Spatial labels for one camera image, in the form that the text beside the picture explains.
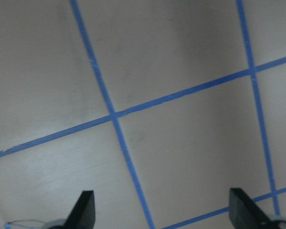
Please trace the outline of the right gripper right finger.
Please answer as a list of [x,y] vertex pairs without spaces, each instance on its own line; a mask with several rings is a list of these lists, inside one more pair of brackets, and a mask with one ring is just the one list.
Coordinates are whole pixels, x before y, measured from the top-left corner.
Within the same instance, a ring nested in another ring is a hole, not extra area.
[[269,229],[272,221],[241,189],[229,190],[229,219],[235,229]]

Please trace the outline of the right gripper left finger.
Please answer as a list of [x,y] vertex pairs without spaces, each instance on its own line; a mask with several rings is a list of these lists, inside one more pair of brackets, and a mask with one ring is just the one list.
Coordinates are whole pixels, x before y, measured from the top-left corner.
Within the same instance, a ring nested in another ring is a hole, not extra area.
[[63,229],[92,229],[96,221],[94,191],[83,191],[63,224]]

